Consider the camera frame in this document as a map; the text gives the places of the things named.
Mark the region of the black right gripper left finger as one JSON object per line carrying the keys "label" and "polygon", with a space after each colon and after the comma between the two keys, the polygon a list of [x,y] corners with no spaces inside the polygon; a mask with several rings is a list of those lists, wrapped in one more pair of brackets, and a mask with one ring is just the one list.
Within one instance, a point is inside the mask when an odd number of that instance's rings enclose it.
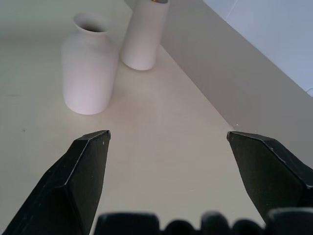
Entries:
{"label": "black right gripper left finger", "polygon": [[73,141],[41,177],[5,235],[88,235],[102,194],[111,133]]}

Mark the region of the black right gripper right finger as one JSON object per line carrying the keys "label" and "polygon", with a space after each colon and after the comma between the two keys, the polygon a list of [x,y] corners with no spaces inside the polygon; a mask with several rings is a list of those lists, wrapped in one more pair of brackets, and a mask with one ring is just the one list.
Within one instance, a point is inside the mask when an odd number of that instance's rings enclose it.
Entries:
{"label": "black right gripper right finger", "polygon": [[313,170],[279,141],[230,131],[227,140],[246,192],[264,221],[276,208],[313,206]]}

